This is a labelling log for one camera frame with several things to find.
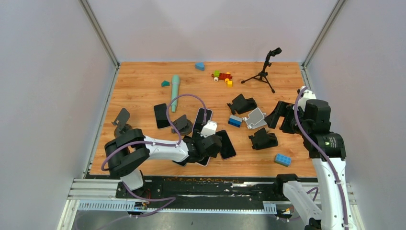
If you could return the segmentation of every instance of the gray wall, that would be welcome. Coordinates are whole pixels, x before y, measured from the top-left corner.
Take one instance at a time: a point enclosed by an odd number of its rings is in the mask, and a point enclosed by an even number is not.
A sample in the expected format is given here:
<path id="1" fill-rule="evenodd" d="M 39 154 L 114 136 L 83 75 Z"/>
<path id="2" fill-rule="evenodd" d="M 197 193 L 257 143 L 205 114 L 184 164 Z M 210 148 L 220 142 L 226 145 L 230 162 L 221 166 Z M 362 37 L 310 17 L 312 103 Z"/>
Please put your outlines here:
<path id="1" fill-rule="evenodd" d="M 349 0 L 312 61 L 368 230 L 405 229 L 406 1 Z"/>
<path id="2" fill-rule="evenodd" d="M 120 61 L 303 61 L 337 0 L 89 0 Z"/>
<path id="3" fill-rule="evenodd" d="M 0 3 L 0 229 L 55 229 L 113 66 L 77 0 Z"/>

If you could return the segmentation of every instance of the smartphone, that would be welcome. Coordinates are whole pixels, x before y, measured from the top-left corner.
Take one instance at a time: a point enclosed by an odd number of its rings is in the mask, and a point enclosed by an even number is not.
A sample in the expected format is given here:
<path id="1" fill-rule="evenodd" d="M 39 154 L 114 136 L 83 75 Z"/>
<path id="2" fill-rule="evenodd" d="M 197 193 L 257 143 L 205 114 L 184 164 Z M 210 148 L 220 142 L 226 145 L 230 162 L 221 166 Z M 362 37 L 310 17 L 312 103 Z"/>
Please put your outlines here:
<path id="1" fill-rule="evenodd" d="M 155 120 L 157 121 L 157 127 L 158 129 L 160 128 L 166 128 L 169 127 L 169 121 L 166 118 L 166 110 L 167 106 L 165 103 L 163 104 L 157 104 L 154 106 L 154 112 L 155 112 Z"/>
<path id="2" fill-rule="evenodd" d="M 235 157 L 237 155 L 233 144 L 230 141 L 230 138 L 228 137 L 228 134 L 225 130 L 221 130 L 216 132 L 216 135 L 221 137 L 221 150 L 220 150 L 220 155 L 223 160 L 230 159 L 232 157 Z"/>
<path id="3" fill-rule="evenodd" d="M 211 111 L 210 109 L 206 109 L 206 123 L 207 121 L 209 121 L 210 119 L 212 119 L 213 116 L 213 111 Z M 203 129 L 203 118 L 204 118 L 204 108 L 200 108 L 199 111 L 197 112 L 197 116 L 196 116 L 196 120 L 194 121 L 194 125 L 193 125 L 193 137 L 200 137 L 200 132 Z M 209 164 L 210 161 L 210 157 L 207 156 L 205 157 L 203 160 L 196 162 L 197 164 L 201 165 L 201 166 L 207 166 Z"/>

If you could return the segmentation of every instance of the wooden table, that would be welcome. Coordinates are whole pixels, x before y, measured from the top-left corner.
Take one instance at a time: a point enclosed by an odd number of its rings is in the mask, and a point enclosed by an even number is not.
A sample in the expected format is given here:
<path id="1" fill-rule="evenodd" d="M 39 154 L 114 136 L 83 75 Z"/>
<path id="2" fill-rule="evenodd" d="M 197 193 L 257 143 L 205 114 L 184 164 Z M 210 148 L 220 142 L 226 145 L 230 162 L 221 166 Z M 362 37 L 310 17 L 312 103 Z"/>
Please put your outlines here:
<path id="1" fill-rule="evenodd" d="M 104 161 L 104 144 L 114 139 L 112 121 L 124 107 L 130 114 L 133 128 L 142 129 L 144 135 L 152 138 L 176 140 L 170 128 L 157 129 L 153 106 L 170 102 L 171 86 L 161 87 L 164 80 L 171 82 L 174 74 L 180 76 L 179 94 L 193 93 L 203 99 L 207 108 L 213 110 L 212 120 L 218 124 L 217 130 L 225 129 L 237 152 L 237 156 L 222 160 L 220 156 L 211 158 L 207 167 L 188 163 L 181 167 L 169 160 L 150 160 L 139 168 L 144 175 L 176 176 L 251 176 L 274 177 L 280 173 L 295 173 L 301 177 L 316 177 L 316 172 L 303 146 L 300 135 L 282 133 L 278 128 L 272 129 L 278 138 L 279 145 L 274 148 L 252 149 L 249 135 L 257 130 L 249 130 L 243 122 L 240 128 L 229 125 L 231 115 L 226 103 L 230 103 L 240 93 L 245 98 L 253 97 L 258 107 L 269 114 L 279 100 L 293 103 L 297 92 L 303 85 L 297 63 L 273 63 L 268 68 L 268 79 L 276 93 L 273 94 L 266 83 L 256 80 L 240 82 L 257 74 L 262 69 L 262 62 L 206 62 L 206 70 L 195 69 L 193 62 L 126 62 L 120 67 L 117 82 L 104 121 L 100 140 L 95 152 L 90 174 L 108 174 L 101 171 Z M 223 81 L 214 82 L 211 74 L 214 70 L 230 72 L 233 76 L 233 87 L 228 88 Z M 175 120 L 183 114 L 194 122 L 201 103 L 193 97 L 182 97 L 178 101 L 176 113 L 170 113 Z M 277 153 L 292 158 L 292 164 L 284 167 L 273 162 Z"/>

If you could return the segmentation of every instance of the teal cylindrical toy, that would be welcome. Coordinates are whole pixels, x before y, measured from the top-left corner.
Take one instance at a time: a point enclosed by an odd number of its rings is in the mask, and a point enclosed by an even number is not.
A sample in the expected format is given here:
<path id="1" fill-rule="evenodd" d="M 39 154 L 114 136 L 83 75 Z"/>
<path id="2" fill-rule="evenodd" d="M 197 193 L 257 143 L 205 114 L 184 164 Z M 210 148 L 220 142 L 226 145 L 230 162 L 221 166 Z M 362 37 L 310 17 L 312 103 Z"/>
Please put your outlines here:
<path id="1" fill-rule="evenodd" d="M 178 74 L 173 75 L 172 77 L 172 96 L 170 97 L 170 100 L 172 101 L 175 97 L 178 96 L 179 94 L 179 85 L 180 85 L 180 77 Z M 178 106 L 178 99 L 176 99 L 172 103 L 172 112 L 174 113 L 176 111 L 176 107 Z"/>

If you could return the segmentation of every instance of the black mini tripod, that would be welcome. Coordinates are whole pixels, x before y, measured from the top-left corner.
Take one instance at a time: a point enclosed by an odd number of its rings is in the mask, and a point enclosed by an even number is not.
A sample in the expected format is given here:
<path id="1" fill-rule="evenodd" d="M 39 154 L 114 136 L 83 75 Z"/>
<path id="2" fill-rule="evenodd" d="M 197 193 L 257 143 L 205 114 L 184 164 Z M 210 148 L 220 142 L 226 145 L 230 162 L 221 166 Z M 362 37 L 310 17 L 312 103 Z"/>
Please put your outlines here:
<path id="1" fill-rule="evenodd" d="M 274 57 L 274 56 L 280 54 L 281 52 L 282 52 L 282 50 L 279 47 L 276 48 L 275 50 L 270 50 L 267 57 L 265 58 L 264 67 L 262 68 L 262 71 L 259 72 L 254 77 L 250 77 L 247 80 L 241 81 L 241 84 L 244 84 L 246 81 L 249 81 L 251 79 L 255 79 L 255 80 L 267 83 L 269 85 L 269 87 L 271 88 L 272 93 L 275 93 L 275 90 L 272 88 L 271 84 L 269 83 L 269 81 L 266 77 L 268 75 L 268 72 L 265 72 L 265 69 L 266 69 L 266 67 L 270 67 L 272 65 L 272 63 L 269 62 L 269 59 L 271 58 L 271 56 Z"/>

